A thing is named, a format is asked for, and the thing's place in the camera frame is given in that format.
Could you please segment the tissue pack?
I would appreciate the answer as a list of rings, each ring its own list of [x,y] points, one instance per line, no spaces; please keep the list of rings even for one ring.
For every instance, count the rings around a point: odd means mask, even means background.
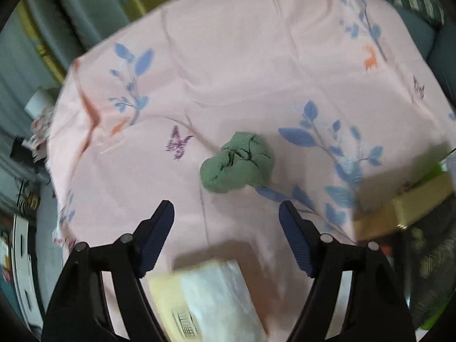
[[[148,281],[154,309],[171,341],[266,341],[235,261],[211,260]]]

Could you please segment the green gift box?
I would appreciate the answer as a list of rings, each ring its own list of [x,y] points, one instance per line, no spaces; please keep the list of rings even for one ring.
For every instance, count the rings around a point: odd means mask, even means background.
[[[426,281],[424,321],[420,328],[430,330],[455,294],[455,151],[440,161],[434,178],[451,182],[450,195],[423,221],[427,240],[426,255],[420,261],[420,276]]]

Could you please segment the green sock ball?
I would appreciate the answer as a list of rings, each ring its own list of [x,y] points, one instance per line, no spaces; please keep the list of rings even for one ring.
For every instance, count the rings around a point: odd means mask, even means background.
[[[274,156],[257,134],[237,131],[218,154],[203,162],[200,179],[205,190],[226,194],[246,186],[269,183]]]

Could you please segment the white cup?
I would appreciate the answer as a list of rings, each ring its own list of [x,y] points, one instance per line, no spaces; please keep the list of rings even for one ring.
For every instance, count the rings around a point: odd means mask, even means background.
[[[46,89],[38,87],[25,105],[25,112],[28,113],[33,120],[37,119],[39,115],[56,105],[59,92],[59,88]]]

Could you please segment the pink floral tablecloth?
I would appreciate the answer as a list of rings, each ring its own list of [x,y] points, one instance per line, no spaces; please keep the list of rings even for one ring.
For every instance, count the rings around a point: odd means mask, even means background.
[[[234,258],[270,341],[311,280],[290,199],[343,243],[455,147],[451,105],[385,0],[174,0],[71,66],[48,165],[54,239],[112,243],[173,203],[155,272]]]

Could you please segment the striped cushion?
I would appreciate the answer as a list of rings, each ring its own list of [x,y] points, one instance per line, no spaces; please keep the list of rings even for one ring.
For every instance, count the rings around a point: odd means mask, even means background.
[[[431,26],[443,26],[444,10],[434,0],[393,0],[396,6],[419,15]]]

